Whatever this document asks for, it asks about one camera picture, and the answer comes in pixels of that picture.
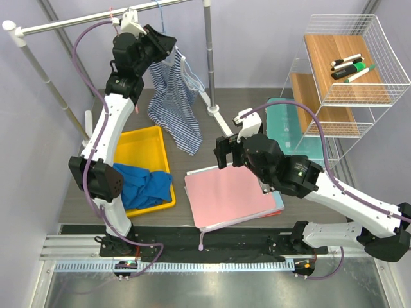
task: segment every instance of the striped shirt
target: striped shirt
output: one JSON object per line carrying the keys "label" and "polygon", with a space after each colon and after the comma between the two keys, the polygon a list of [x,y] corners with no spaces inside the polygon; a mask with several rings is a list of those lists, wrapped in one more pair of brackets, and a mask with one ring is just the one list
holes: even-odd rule
{"label": "striped shirt", "polygon": [[174,138],[177,147],[194,155],[202,142],[200,125],[191,106],[198,94],[198,84],[188,76],[186,58],[178,48],[167,58],[150,66],[155,94],[148,105],[148,116]]}

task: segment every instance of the yellow plastic container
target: yellow plastic container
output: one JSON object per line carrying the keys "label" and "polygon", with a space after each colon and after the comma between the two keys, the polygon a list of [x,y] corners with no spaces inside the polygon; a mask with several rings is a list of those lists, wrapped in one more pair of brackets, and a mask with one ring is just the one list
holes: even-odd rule
{"label": "yellow plastic container", "polygon": [[[170,173],[168,167],[166,148],[160,126],[151,126],[141,130],[122,133],[114,155],[114,162],[136,166],[152,171],[165,171]],[[127,210],[127,217],[164,210],[175,205],[173,184],[170,186],[171,202],[148,207],[143,210]]]}

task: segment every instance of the pink mat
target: pink mat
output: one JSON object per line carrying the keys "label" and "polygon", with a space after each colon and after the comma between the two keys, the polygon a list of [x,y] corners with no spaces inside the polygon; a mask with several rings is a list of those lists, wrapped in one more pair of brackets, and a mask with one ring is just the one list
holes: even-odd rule
{"label": "pink mat", "polygon": [[199,229],[223,228],[277,211],[273,196],[262,193],[256,176],[246,167],[193,173],[185,182]]}

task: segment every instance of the white marker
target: white marker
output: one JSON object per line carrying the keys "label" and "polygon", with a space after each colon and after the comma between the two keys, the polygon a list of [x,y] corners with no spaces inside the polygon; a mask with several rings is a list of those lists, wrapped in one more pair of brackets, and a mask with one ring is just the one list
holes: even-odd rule
{"label": "white marker", "polygon": [[355,60],[355,59],[358,59],[358,58],[361,58],[360,53],[358,53],[357,55],[349,56],[348,58],[338,59],[338,60],[332,61],[331,66],[340,65],[341,63],[351,61],[351,60]]}
{"label": "white marker", "polygon": [[364,74],[367,74],[369,71],[372,71],[375,68],[375,64],[372,64],[370,67],[367,67],[366,69],[363,69],[362,71],[359,71],[358,73],[352,75],[351,77],[347,78],[344,80],[344,83],[351,83],[355,79],[361,77]]}
{"label": "white marker", "polygon": [[331,70],[332,70],[332,71],[336,71],[336,70],[339,70],[339,69],[343,69],[343,68],[345,68],[345,67],[347,67],[347,66],[350,66],[351,64],[355,64],[355,63],[363,62],[363,61],[364,61],[364,58],[361,57],[361,58],[356,59],[356,60],[354,60],[354,61],[344,62],[343,64],[336,65],[336,66],[332,67]]}

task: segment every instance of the robotic arm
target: robotic arm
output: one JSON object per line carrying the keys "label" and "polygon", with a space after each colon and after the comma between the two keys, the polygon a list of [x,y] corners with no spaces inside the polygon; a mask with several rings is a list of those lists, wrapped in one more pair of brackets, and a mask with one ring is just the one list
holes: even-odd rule
{"label": "robotic arm", "polygon": [[[120,196],[124,185],[123,176],[112,167],[114,154],[126,120],[143,90],[143,74],[152,63],[165,60],[177,40],[156,32],[149,24],[141,27],[134,10],[125,12],[121,20],[112,21],[114,25],[120,25],[123,32],[113,40],[114,60],[110,62],[112,72],[105,87],[108,112],[106,114],[103,109],[88,145],[80,157],[70,158],[69,168],[78,187],[84,190],[85,165],[91,151],[95,149],[87,175],[89,194],[97,206],[104,207],[106,218],[116,231],[135,241],[132,223],[127,218]],[[96,139],[101,133],[96,146]],[[135,249],[122,241],[109,226],[106,227],[106,238],[110,243],[115,243],[117,253],[130,254]]]}
{"label": "robotic arm", "polygon": [[[225,168],[226,155],[232,153],[233,166],[249,168],[258,177],[265,193],[278,190],[288,196],[315,201],[354,220],[330,225],[296,222],[290,239],[297,253],[306,245],[313,248],[348,246],[363,248],[369,255],[384,261],[400,260],[410,247],[411,235],[405,231],[407,222],[386,216],[344,194],[322,167],[307,156],[284,155],[277,141],[262,133],[261,118],[257,113],[240,118],[249,111],[251,109],[241,111],[234,118],[234,124],[242,125],[238,134],[217,138],[214,154],[218,167]],[[407,203],[385,203],[347,184],[339,184],[381,209],[410,218],[411,205]]]}

